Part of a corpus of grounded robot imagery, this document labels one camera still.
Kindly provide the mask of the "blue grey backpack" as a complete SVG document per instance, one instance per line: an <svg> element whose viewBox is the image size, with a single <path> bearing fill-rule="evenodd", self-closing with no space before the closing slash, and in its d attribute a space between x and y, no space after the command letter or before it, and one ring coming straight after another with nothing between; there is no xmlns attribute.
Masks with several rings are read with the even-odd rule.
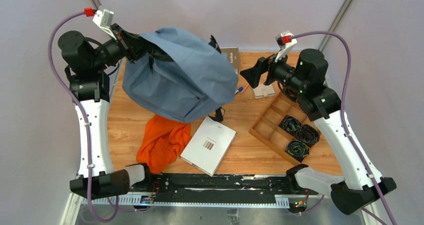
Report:
<svg viewBox="0 0 424 225"><path fill-rule="evenodd" d="M214 37L204 40L186 30L163 27L139 36L145 53L124 68L122 88L146 110L191 123L209 116L224 119L239 81Z"/></svg>

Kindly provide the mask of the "white book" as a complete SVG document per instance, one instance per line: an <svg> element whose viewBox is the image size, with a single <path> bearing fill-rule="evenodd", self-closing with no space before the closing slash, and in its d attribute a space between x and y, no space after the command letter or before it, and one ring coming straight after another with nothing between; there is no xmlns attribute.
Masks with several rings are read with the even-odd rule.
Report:
<svg viewBox="0 0 424 225"><path fill-rule="evenodd" d="M180 158L212 177L235 137L235 130L206 117Z"/></svg>

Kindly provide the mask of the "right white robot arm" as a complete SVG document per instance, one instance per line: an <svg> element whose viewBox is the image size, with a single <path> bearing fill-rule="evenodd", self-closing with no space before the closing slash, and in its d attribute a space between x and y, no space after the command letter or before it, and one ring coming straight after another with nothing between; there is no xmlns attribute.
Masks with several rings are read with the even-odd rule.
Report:
<svg viewBox="0 0 424 225"><path fill-rule="evenodd" d="M396 189L393 178L384 177L372 164L355 134L350 131L347 114L338 94L324 84L328 62L323 53L308 48L300 52L296 66L276 55L260 57L256 64L240 71L252 87L266 74L266 85L277 82L288 89L288 97L323 134L335 155L342 175L330 175L299 164L286 171L286 189L298 194L303 189L330 197L345 215L370 205Z"/></svg>

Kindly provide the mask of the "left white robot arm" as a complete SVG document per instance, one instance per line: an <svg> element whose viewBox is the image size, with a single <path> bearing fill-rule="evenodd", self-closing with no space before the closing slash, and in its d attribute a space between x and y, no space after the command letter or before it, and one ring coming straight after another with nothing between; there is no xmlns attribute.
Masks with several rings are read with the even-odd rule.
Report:
<svg viewBox="0 0 424 225"><path fill-rule="evenodd" d="M88 200L125 195L130 186L149 191L153 178L147 165L135 164L115 171L108 143L110 77L105 73L123 58L135 62L146 54L148 43L118 24L111 26L112 38L100 43L79 31L68 31L58 39L66 61L69 85L65 88L76 98L80 128L81 163L78 177L69 182L70 190Z"/></svg>

